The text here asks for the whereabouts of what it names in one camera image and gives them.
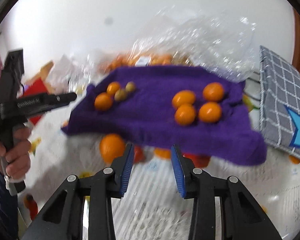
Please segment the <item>person's left hand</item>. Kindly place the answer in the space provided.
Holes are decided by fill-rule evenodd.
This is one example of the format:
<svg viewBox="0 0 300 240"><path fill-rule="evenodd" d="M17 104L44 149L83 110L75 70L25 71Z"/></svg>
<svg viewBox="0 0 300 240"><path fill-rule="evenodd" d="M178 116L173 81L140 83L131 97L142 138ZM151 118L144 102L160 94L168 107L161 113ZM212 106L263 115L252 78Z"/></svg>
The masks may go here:
<svg viewBox="0 0 300 240"><path fill-rule="evenodd" d="M24 126L19 128L14 133L14 138L19 140L19 142L6 152L5 147L0 142L0 157L3 157L8 162L6 168L2 168L0 162L0 172L6 171L7 175L14 180L19 180L25 176L31 166L31 160L29 156L29 150L31 148L31 143L28 140L31 135L31 130Z"/></svg>

